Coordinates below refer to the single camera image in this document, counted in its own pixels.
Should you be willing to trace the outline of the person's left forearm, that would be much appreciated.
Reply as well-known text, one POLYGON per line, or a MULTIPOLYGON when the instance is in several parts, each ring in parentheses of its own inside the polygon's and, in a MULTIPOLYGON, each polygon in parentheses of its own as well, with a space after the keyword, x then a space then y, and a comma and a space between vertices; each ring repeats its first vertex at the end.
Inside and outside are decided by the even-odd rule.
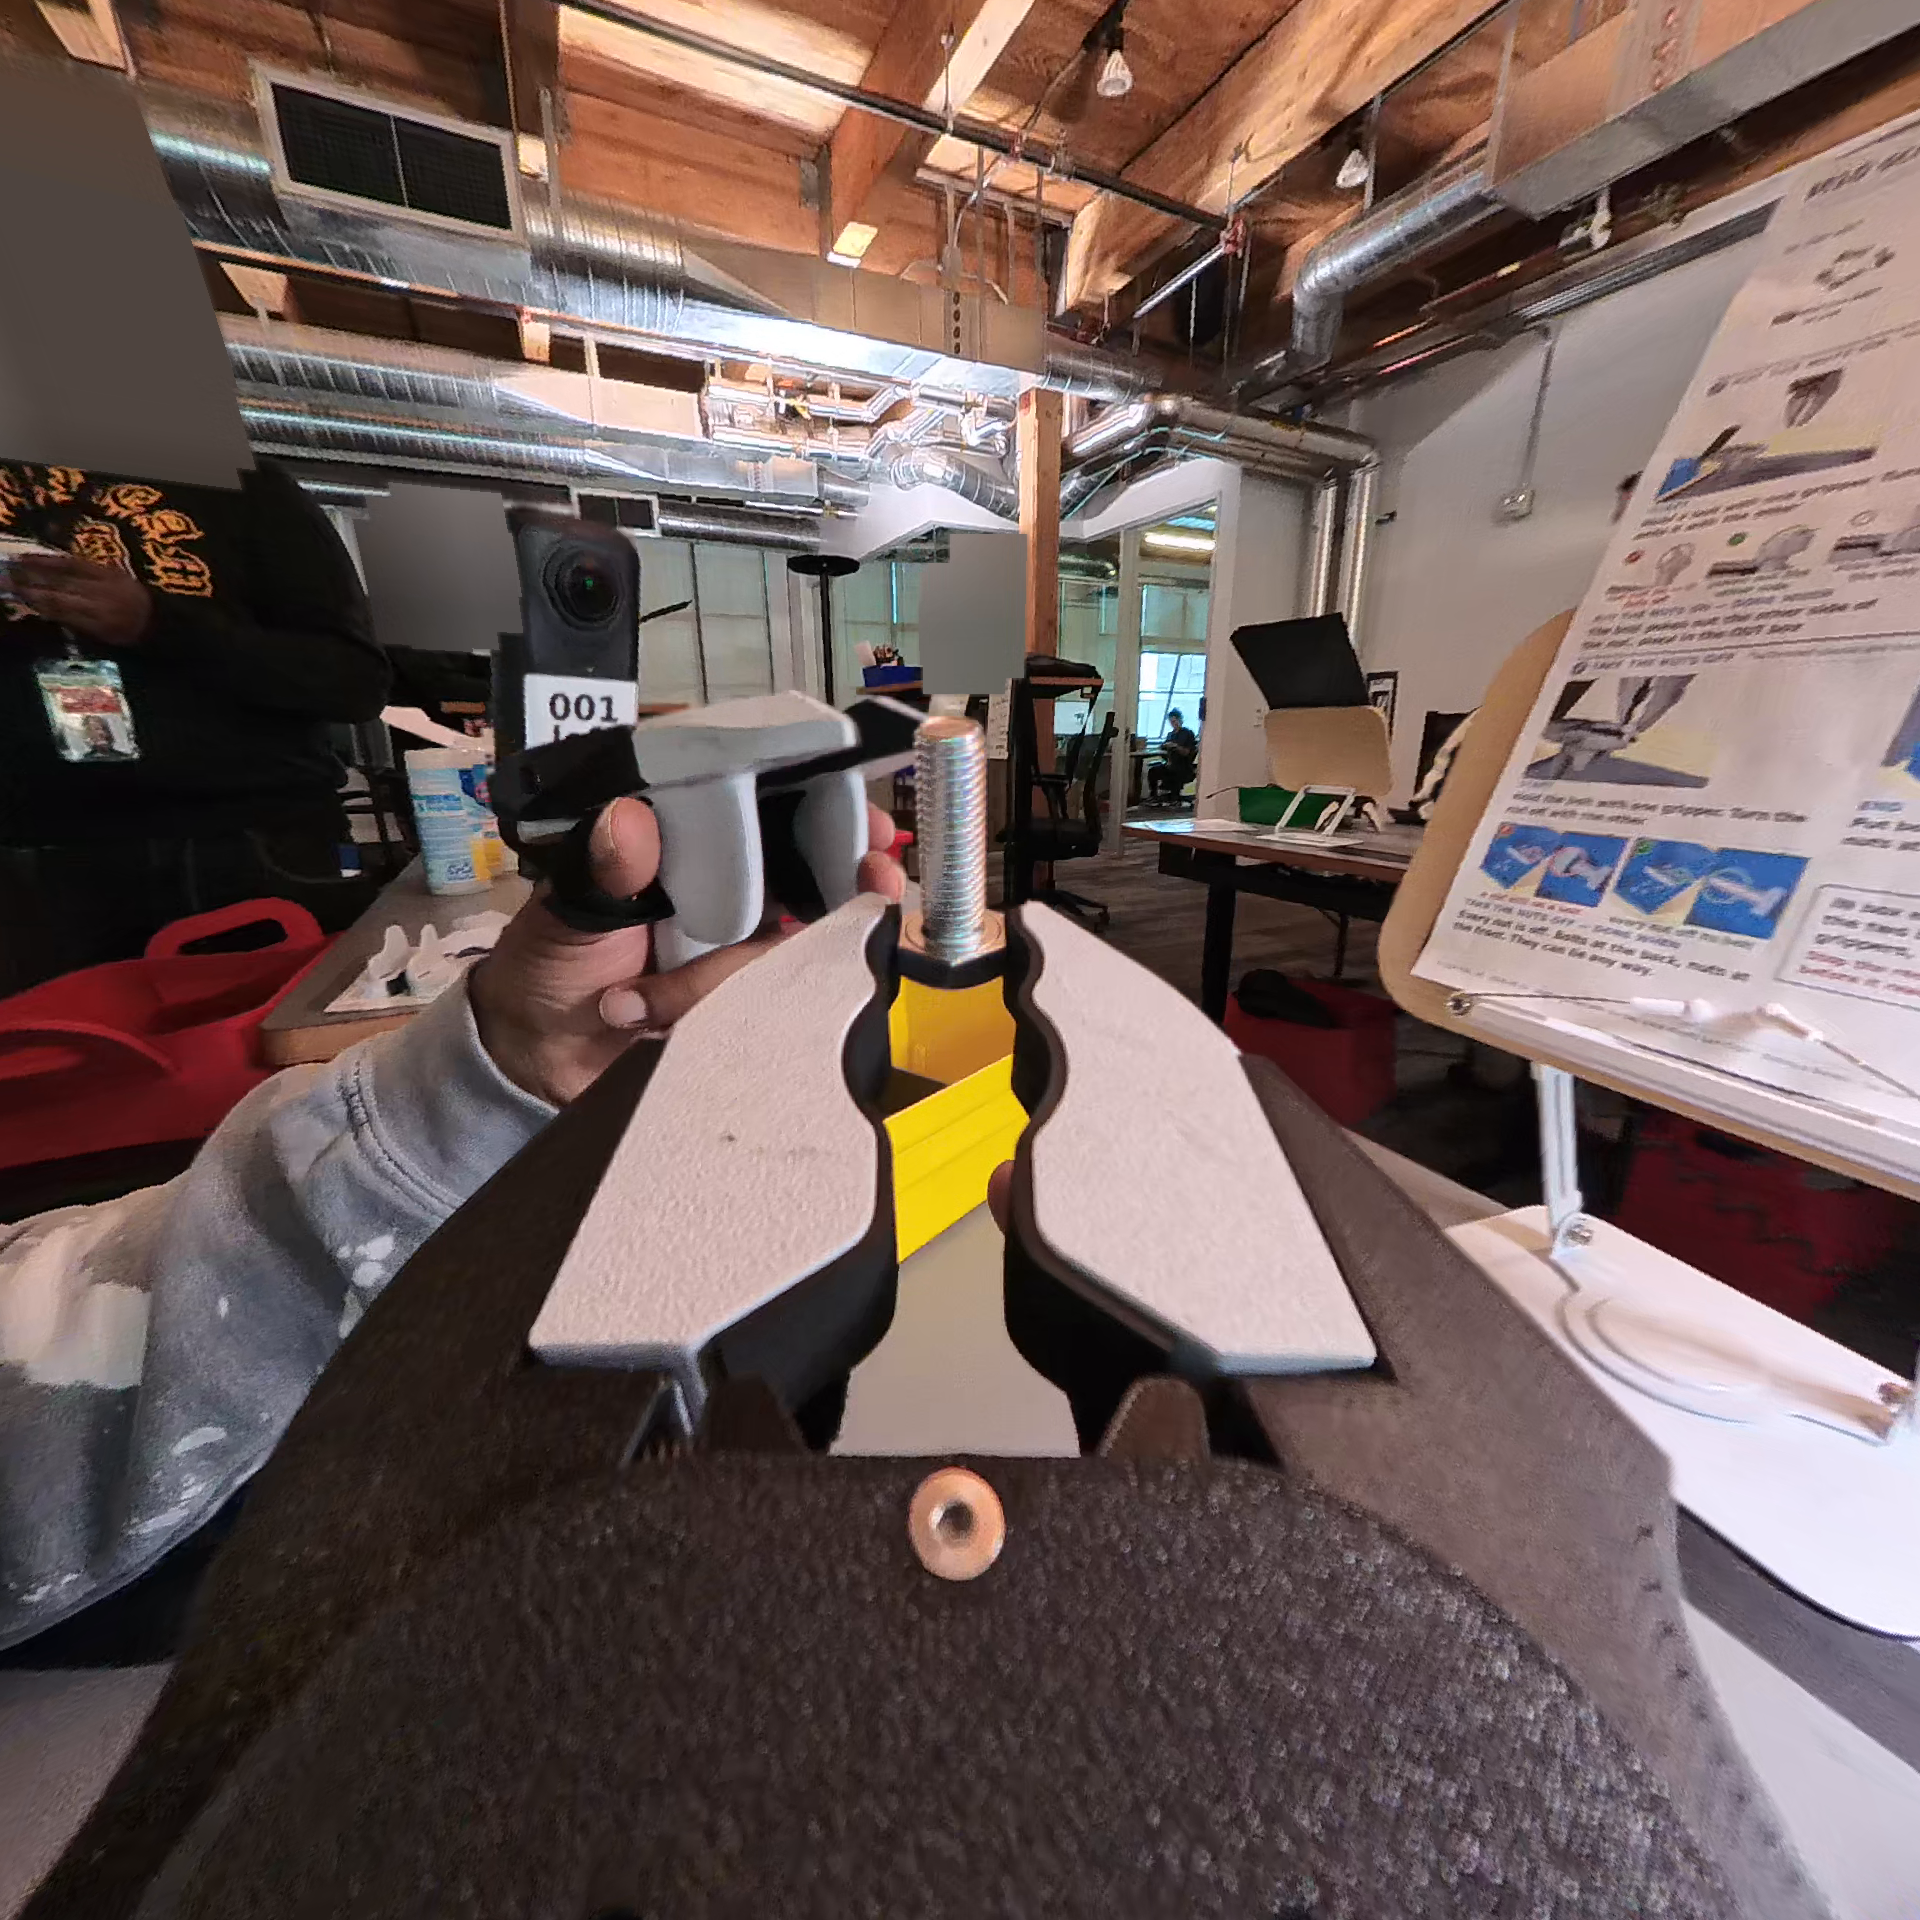
POLYGON ((547 1117, 445 985, 250 1090, 185 1177, 0 1229, 0 1652, 209 1536, 378 1289, 547 1117))

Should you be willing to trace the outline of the wooden support post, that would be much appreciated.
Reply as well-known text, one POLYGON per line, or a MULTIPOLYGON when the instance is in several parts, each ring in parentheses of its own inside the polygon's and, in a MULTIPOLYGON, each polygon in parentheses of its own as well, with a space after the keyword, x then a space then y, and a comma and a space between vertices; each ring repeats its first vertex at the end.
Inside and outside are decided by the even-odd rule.
POLYGON ((1066 650, 1066 397, 1025 390, 1025 650, 1066 650))

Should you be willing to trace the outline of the white stand base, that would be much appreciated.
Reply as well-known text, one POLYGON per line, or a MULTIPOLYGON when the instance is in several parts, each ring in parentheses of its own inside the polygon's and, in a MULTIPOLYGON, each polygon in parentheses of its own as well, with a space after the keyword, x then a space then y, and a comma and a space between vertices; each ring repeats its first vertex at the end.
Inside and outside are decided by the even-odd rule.
POLYGON ((1834 1623, 1920 1636, 1920 1383, 1547 1210, 1448 1229, 1496 1289, 1665 1453, 1676 1500, 1834 1623))

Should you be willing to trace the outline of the black office chair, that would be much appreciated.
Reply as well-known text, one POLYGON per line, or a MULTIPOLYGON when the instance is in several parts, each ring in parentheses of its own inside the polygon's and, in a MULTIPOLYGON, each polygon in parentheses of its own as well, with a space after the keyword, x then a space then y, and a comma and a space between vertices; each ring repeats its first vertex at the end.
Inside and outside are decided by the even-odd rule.
POLYGON ((1116 717, 1107 733, 1080 733, 1069 738, 1069 766, 1048 771, 1035 766, 1035 706, 1025 703, 1013 706, 1013 819, 1008 819, 1008 905, 1056 905, 1091 928, 1116 928, 1116 905, 1107 898, 1080 898, 1066 882, 1035 882, 1035 866, 1069 866, 1069 858, 1095 858, 1107 846, 1107 808, 1095 808, 1095 771, 1116 766, 1116 717))

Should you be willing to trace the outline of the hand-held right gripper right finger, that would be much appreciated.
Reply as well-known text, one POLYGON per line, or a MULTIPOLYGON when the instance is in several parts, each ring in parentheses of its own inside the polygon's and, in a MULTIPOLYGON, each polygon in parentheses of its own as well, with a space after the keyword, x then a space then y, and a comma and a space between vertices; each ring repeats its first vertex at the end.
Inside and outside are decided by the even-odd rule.
POLYGON ((1224 1020, 1056 905, 1008 914, 1008 1337, 1095 1444, 1139 1372, 1371 1372, 1376 1337, 1224 1020))

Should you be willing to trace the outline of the office desk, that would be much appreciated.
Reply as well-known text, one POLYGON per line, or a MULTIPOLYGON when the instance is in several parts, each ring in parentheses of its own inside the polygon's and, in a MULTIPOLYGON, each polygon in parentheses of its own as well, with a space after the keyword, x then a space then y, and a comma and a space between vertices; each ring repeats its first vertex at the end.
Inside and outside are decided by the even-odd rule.
POLYGON ((1427 827, 1386 832, 1261 832, 1261 827, 1119 827, 1167 882, 1201 889, 1201 1014, 1232 1020, 1235 985, 1235 898, 1312 905, 1336 923, 1336 978, 1350 963, 1350 923, 1386 923, 1427 827))

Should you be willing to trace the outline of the person's left hand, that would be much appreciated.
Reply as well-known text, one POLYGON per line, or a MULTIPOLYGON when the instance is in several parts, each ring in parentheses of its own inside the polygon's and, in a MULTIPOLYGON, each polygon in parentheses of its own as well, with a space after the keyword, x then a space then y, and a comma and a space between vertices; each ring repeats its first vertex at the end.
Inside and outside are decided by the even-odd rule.
MULTIPOLYGON (((614 797, 591 827, 591 882, 614 898, 646 898, 656 882, 656 819, 646 797, 614 797)), ((901 827, 869 808, 861 889, 904 898, 901 827)), ((568 928, 532 889, 498 956, 469 975, 480 1046, 498 1069, 547 1103, 581 1103, 639 1037, 665 1037, 707 985, 786 944, 786 914, 767 914, 746 944, 707 944, 692 963, 654 956, 654 923, 568 928)))

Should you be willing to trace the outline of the black floor lamp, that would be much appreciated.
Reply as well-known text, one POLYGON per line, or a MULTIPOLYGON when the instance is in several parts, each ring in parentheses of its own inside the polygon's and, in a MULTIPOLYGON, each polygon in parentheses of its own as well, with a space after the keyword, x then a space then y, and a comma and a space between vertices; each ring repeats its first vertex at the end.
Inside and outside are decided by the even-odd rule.
POLYGON ((795 572, 795 582, 816 590, 816 668, 811 668, 811 690, 816 690, 828 706, 840 706, 833 582, 861 580, 861 559, 852 559, 852 553, 795 553, 786 572, 795 572))

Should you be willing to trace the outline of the silver hex bolt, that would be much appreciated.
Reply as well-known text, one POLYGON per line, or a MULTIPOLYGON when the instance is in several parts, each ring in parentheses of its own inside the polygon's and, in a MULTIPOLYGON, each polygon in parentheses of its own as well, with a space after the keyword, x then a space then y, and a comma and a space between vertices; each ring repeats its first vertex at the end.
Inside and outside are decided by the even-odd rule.
POLYGON ((1008 914, 992 914, 992 733, 922 717, 917 733, 917 898, 901 905, 901 975, 922 985, 980 985, 1008 975, 1008 914))

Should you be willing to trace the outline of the silver pipe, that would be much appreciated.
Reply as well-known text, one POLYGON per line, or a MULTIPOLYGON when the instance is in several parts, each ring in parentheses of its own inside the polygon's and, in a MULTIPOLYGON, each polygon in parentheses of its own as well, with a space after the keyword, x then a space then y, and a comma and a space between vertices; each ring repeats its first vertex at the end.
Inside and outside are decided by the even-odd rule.
POLYGON ((1129 397, 1066 433, 1066 520, 1142 456, 1235 459, 1235 472, 1312 477, 1318 493, 1336 493, 1312 510, 1312 609, 1318 620, 1336 609, 1360 640, 1371 546, 1376 546, 1376 441, 1371 433, 1327 427, 1327 418, 1251 418, 1251 409, 1224 409, 1193 397, 1129 397))

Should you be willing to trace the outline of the printed instruction sheet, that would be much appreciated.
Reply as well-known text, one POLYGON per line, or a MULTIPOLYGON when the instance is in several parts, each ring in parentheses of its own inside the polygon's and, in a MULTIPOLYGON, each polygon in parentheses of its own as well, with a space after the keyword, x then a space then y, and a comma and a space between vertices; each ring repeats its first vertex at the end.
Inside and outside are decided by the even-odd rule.
POLYGON ((1776 202, 1417 978, 1920 1127, 1916 112, 1776 202))

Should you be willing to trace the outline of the ceiling vent grille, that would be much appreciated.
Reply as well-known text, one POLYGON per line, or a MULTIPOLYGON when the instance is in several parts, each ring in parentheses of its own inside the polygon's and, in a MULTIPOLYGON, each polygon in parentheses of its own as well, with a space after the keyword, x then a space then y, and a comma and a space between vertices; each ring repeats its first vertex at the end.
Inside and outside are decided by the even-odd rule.
POLYGON ((469 236, 529 236, 521 143, 354 79, 257 68, 272 191, 337 215, 403 215, 469 236))

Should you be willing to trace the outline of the silver air duct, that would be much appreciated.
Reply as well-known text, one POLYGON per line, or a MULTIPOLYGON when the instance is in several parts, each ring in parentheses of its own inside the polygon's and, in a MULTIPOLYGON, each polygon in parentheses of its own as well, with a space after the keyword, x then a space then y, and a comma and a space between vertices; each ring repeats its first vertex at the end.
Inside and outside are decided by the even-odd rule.
POLYGON ((646 340, 656 353, 797 359, 949 397, 1066 390, 1119 404, 1167 390, 1129 353, 1056 340, 1030 308, 692 236, 606 198, 532 202, 529 236, 483 236, 397 202, 318 202, 280 191, 272 157, 232 126, 157 112, 150 143, 188 236, 280 274, 512 308, 587 340, 646 340))
POLYGON ((354 329, 223 314, 257 456, 437 472, 587 493, 725 493, 772 510, 861 510, 869 489, 939 489, 1013 520, 1013 404, 949 390, 797 382, 786 359, 703 390, 483 359, 354 329))
POLYGON ((1371 202, 1336 236, 1318 236, 1294 274, 1294 329, 1286 329, 1286 372, 1327 372, 1340 340, 1340 308, 1371 282, 1408 274, 1433 251, 1457 251, 1471 227, 1499 220, 1483 157, 1439 162, 1433 182, 1371 202))

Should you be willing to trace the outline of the black ceiling pipe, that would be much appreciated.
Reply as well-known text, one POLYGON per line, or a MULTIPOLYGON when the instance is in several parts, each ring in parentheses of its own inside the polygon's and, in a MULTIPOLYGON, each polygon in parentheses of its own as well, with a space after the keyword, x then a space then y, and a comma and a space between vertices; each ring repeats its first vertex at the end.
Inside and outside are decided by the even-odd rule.
POLYGON ((869 89, 869 79, 833 79, 833 71, 795 68, 795 61, 767 61, 767 52, 746 52, 746 40, 665 24, 665 19, 639 19, 639 10, 614 10, 614 0, 561 0, 561 10, 591 19, 591 24, 621 24, 621 37, 654 37, 665 52, 692 52, 692 61, 746 68, 746 71, 767 71, 767 79, 795 79, 795 89, 816 89, 816 97, 840 97, 840 109, 881 112, 901 134, 972 143, 992 157, 1013 157, 1013 162, 1056 176, 1056 182, 1091 182, 1095 198, 1119 198, 1119 202, 1142 202, 1142 215, 1167 215, 1167 220, 1193 220, 1193 227, 1235 220, 1235 215, 1166 198, 1142 182, 1119 182, 1107 162, 1080 162, 1066 143, 1030 143, 1030 134, 1008 134, 1008 126, 980 126, 980 112, 960 112, 960 109, 917 109, 917 97, 890 97, 890 89, 869 89))

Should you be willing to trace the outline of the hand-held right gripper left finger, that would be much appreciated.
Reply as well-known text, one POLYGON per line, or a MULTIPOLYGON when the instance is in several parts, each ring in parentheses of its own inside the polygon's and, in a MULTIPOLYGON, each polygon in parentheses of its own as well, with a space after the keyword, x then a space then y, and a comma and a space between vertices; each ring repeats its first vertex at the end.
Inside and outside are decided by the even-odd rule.
POLYGON ((795 1421, 901 1309, 890 995, 901 905, 852 898, 717 978, 656 1069, 529 1328, 553 1370, 654 1370, 703 1422, 725 1372, 795 1421))

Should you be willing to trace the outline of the yellow storage bin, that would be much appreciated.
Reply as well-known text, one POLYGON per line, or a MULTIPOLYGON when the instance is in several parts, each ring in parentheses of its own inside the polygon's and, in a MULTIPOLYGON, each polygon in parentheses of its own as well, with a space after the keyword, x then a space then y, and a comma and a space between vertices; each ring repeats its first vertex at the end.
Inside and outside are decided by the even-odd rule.
POLYGON ((1008 985, 901 978, 890 1062, 917 1077, 890 1127, 901 1263, 992 1202, 992 1172, 1025 1144, 1008 985))

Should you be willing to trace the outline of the red bag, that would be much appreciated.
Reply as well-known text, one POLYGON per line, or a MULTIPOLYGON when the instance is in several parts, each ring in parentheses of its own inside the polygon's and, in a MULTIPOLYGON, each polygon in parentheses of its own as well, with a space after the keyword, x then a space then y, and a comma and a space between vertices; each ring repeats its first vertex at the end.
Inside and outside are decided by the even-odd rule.
POLYGON ((1779 1317, 1820 1317, 1920 1234, 1920 1202, 1776 1144, 1641 1112, 1615 1229, 1779 1317))
POLYGON ((188 1144, 272 1077, 266 1014, 326 928, 285 898, 162 923, 0 1005, 0 1172, 188 1144))
POLYGON ((1397 995, 1251 963, 1232 1037, 1278 1062, 1327 1117, 1360 1127, 1397 1103, 1397 995))

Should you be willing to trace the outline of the wooden side table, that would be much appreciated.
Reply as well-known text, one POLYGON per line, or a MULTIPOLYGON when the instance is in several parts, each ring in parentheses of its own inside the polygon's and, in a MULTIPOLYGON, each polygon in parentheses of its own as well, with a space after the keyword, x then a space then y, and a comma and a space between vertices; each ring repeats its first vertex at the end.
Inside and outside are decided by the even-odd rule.
POLYGON ((378 1026, 403 1026, 418 1014, 418 995, 367 995, 367 1005, 337 1005, 367 963, 388 944, 388 928, 418 941, 437 928, 452 944, 452 928, 469 914, 521 914, 529 905, 529 870, 498 870, 483 889, 469 898, 437 898, 418 858, 272 995, 272 1014, 257 1020, 257 1051, 266 1069, 285 1069, 285 1062, 326 1062, 349 1051, 354 1037, 378 1037, 378 1026))

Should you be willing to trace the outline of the white wipes canister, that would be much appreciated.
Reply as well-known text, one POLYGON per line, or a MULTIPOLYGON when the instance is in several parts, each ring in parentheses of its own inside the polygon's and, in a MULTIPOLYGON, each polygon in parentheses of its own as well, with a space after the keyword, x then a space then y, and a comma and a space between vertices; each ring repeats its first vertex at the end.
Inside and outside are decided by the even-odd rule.
POLYGON ((418 882, 437 898, 480 898, 498 882, 498 755, 483 752, 403 752, 418 882))

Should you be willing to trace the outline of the white clip rack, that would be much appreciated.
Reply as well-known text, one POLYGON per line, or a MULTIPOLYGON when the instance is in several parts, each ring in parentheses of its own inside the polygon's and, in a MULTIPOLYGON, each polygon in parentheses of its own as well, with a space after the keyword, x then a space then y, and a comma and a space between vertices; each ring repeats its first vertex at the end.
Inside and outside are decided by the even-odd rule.
POLYGON ((388 941, 368 944, 368 963, 326 995, 326 1014, 403 1014, 403 1005, 437 1005, 498 941, 512 914, 460 914, 452 928, 418 923, 388 923, 388 941))

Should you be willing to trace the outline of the black panel wooden stand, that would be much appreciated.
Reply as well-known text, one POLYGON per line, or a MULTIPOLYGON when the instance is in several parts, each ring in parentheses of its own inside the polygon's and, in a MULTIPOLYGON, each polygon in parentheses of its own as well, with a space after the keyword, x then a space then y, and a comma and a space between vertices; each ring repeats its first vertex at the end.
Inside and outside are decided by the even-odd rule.
POLYGON ((1261 752, 1286 789, 1278 832, 1336 832, 1360 797, 1397 789, 1397 733, 1340 620, 1261 620, 1232 640, 1261 682, 1261 752))

